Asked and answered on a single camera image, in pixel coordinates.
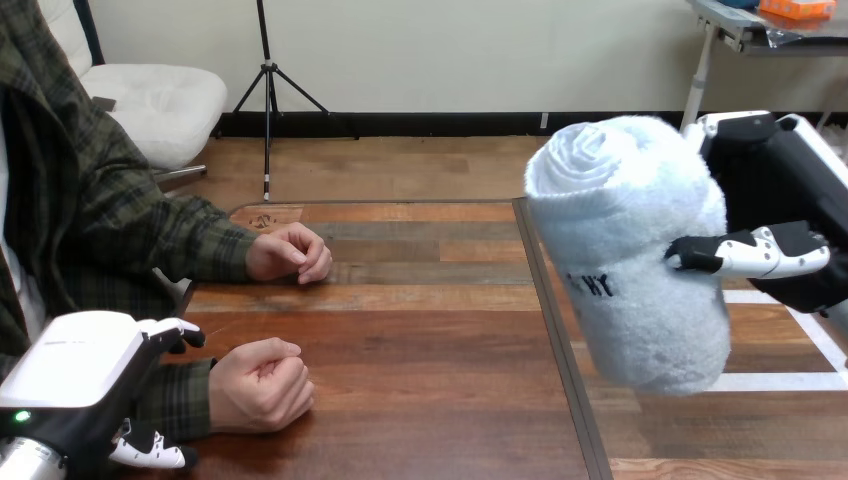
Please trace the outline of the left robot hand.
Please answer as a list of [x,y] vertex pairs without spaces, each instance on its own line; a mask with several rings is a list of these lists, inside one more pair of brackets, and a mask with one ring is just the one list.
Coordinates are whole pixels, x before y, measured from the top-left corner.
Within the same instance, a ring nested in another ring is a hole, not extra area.
[[1,385],[1,476],[84,479],[109,461],[190,470],[194,449],[133,419],[132,404],[166,352],[201,347],[179,318],[110,311],[55,318]]

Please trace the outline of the person's hand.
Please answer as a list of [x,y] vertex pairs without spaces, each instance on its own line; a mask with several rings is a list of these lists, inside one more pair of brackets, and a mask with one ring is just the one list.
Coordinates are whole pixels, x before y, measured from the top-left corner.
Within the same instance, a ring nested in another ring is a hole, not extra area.
[[325,240],[299,222],[259,235],[245,261],[251,280],[268,282],[295,275],[301,285],[323,281],[333,263]]
[[314,390],[298,345],[277,337],[240,345],[211,368],[210,431],[278,432],[311,409]]

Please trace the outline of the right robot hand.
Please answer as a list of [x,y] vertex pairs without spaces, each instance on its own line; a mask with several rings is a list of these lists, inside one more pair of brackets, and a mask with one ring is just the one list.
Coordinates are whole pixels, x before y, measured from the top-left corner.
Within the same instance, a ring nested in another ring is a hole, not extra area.
[[678,271],[745,278],[802,313],[847,309],[847,167],[802,116],[704,115],[683,137],[721,188],[727,233],[676,239]]

